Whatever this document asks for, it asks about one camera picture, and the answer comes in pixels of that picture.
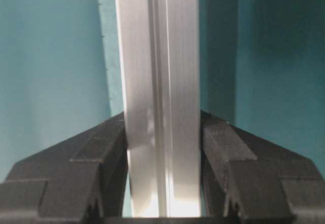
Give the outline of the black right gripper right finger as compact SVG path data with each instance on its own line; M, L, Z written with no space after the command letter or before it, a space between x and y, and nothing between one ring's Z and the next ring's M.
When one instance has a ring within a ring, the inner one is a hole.
M202 188L223 223L324 223L324 178L312 160L201 113Z

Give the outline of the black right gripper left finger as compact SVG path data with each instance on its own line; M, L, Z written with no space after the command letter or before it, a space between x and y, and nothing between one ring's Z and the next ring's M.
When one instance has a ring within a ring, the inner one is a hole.
M124 116L15 163L1 184L1 223L94 223L122 215Z

